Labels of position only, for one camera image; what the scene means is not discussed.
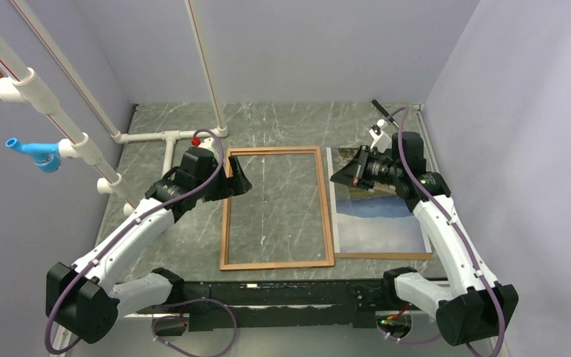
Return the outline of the landscape photo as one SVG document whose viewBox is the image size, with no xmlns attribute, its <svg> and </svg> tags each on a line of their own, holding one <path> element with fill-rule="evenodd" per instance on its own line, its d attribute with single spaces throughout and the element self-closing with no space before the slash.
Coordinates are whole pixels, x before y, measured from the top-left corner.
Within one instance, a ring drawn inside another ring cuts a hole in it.
<svg viewBox="0 0 571 357">
<path fill-rule="evenodd" d="M 359 190 L 329 182 L 334 253 L 341 258 L 429 260 L 433 249 L 392 187 Z"/>
</svg>

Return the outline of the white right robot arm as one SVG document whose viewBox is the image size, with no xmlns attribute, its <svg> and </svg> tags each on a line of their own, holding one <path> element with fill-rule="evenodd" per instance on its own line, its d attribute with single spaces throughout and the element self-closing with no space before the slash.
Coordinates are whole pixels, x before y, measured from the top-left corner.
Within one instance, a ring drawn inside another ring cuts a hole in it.
<svg viewBox="0 0 571 357">
<path fill-rule="evenodd" d="M 381 279 L 381 302 L 390 309 L 409 303 L 426 312 L 451 346 L 496 338 L 494 349 L 498 351 L 519 301 L 518 293 L 512 284 L 502 284 L 477 253 L 447 183 L 426 164 L 421 135 L 398 132 L 385 150 L 376 145 L 360 146 L 330 181 L 361 190 L 371 190 L 376 184 L 393 186 L 440 258 L 448 288 L 411 267 L 390 269 Z"/>
</svg>

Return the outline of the wooden picture frame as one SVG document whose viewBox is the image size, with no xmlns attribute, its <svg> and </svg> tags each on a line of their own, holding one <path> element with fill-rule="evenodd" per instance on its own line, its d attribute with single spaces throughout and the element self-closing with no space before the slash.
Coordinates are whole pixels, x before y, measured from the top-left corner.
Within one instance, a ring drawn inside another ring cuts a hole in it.
<svg viewBox="0 0 571 357">
<path fill-rule="evenodd" d="M 234 156 L 267 156 L 267 155 L 313 155 L 317 177 L 317 190 L 320 203 L 321 227 L 323 230 L 324 260 L 291 261 L 291 262 L 264 262 L 264 263 L 230 263 L 229 238 L 231 200 L 226 199 L 222 205 L 222 234 L 220 242 L 220 271 L 250 271 L 274 270 L 287 268 L 328 268 L 335 265 L 332 227 L 330 222 L 329 203 L 326 198 L 326 184 L 322 167 L 321 149 L 319 146 L 307 147 L 231 147 L 227 149 L 226 157 Z"/>
</svg>

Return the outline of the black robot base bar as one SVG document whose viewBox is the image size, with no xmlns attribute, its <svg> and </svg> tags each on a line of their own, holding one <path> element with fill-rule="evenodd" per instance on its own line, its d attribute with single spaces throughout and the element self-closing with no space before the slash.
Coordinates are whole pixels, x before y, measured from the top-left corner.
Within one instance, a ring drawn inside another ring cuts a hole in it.
<svg viewBox="0 0 571 357">
<path fill-rule="evenodd" d="M 239 328 L 406 324 L 410 307 L 390 301 L 381 279 L 187 281 L 168 303 L 139 315 L 181 315 L 191 332 Z"/>
</svg>

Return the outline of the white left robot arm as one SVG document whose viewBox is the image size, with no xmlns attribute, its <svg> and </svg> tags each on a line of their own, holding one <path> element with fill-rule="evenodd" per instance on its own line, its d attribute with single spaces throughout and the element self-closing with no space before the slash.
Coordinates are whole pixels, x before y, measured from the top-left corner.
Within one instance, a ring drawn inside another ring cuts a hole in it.
<svg viewBox="0 0 571 357">
<path fill-rule="evenodd" d="M 46 307 L 50 325 L 59 324 L 81 340 L 102 339 L 119 317 L 150 306 L 178 310 L 184 279 L 156 268 L 142 278 L 119 278 L 154 239 L 197 202 L 239 196 L 252 188 L 236 156 L 224 162 L 203 147 L 191 147 L 181 163 L 146 191 L 135 211 L 97 247 L 71 265 L 57 263 L 47 273 Z"/>
</svg>

